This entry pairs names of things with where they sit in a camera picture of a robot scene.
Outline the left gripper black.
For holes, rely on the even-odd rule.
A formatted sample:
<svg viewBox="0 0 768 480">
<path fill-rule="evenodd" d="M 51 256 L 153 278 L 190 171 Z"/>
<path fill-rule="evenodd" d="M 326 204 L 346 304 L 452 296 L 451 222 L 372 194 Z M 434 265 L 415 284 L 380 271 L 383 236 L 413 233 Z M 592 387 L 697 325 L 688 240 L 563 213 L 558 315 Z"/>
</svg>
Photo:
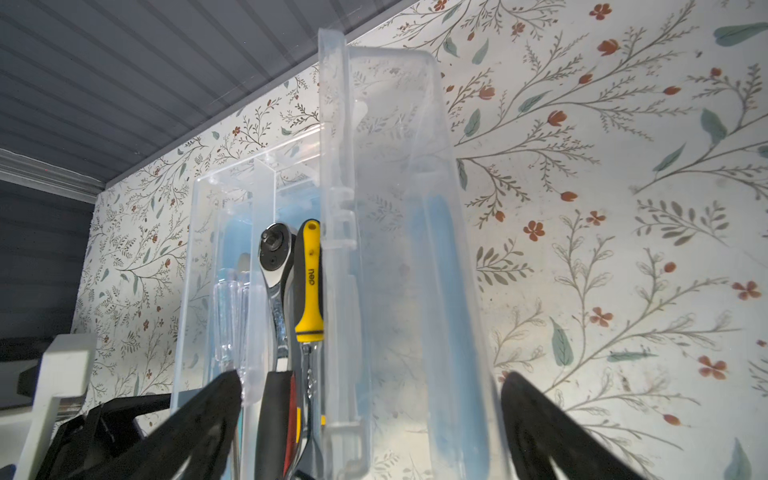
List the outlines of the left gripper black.
<svg viewBox="0 0 768 480">
<path fill-rule="evenodd" d="M 146 434 L 138 418 L 169 408 L 169 394 L 119 397 L 62 424 L 38 469 L 38 479 L 64 479 L 119 457 Z"/>
</svg>

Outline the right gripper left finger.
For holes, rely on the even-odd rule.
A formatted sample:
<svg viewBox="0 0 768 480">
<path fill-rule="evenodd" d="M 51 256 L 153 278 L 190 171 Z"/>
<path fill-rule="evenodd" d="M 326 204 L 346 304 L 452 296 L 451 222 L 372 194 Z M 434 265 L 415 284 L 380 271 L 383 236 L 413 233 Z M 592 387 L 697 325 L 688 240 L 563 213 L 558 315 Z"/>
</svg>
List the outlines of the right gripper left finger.
<svg viewBox="0 0 768 480">
<path fill-rule="evenodd" d="M 236 371 L 220 374 L 148 436 L 135 418 L 169 406 L 167 395 L 124 397 L 99 408 L 97 438 L 110 457 L 79 479 L 219 479 L 240 415 L 242 385 Z"/>
</svg>

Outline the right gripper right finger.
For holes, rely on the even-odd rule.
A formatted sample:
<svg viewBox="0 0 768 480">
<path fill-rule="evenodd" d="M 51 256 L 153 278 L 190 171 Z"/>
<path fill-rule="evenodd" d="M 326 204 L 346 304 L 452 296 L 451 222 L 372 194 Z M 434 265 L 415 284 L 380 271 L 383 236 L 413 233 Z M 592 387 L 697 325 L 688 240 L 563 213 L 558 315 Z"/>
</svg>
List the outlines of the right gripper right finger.
<svg viewBox="0 0 768 480">
<path fill-rule="evenodd" d="M 502 384 L 500 403 L 515 473 L 520 479 L 638 479 L 520 373 Z"/>
</svg>

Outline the blue plastic tool box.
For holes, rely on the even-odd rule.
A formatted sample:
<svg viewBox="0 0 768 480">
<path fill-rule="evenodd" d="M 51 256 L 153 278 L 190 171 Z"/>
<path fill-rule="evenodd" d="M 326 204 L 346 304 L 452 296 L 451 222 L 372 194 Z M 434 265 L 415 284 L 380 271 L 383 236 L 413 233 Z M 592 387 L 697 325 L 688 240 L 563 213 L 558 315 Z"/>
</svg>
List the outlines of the blue plastic tool box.
<svg viewBox="0 0 768 480">
<path fill-rule="evenodd" d="M 508 479 L 440 72 L 318 37 L 327 479 Z"/>
</svg>

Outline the clear handled screwdriver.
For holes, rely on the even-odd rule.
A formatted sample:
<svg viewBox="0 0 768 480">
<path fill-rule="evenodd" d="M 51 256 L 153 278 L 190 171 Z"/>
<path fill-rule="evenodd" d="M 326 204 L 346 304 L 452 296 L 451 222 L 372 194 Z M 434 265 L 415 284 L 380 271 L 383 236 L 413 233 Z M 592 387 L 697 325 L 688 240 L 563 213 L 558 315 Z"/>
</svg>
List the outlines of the clear handled screwdriver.
<svg viewBox="0 0 768 480">
<path fill-rule="evenodd" d="M 245 340 L 250 288 L 249 253 L 241 253 L 233 268 L 219 270 L 213 287 L 214 359 L 219 372 L 245 375 Z"/>
</svg>

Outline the yellow black utility knife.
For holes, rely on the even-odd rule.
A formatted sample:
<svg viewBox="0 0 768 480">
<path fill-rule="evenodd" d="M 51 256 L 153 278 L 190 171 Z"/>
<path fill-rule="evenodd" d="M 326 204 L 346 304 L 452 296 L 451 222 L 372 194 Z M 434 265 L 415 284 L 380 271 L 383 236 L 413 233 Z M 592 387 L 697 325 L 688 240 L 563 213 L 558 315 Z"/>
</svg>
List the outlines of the yellow black utility knife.
<svg viewBox="0 0 768 480">
<path fill-rule="evenodd" d="M 322 358 L 324 341 L 321 226 L 305 221 L 294 246 L 294 334 L 300 348 L 301 431 L 290 479 L 316 479 L 322 472 Z"/>
</svg>

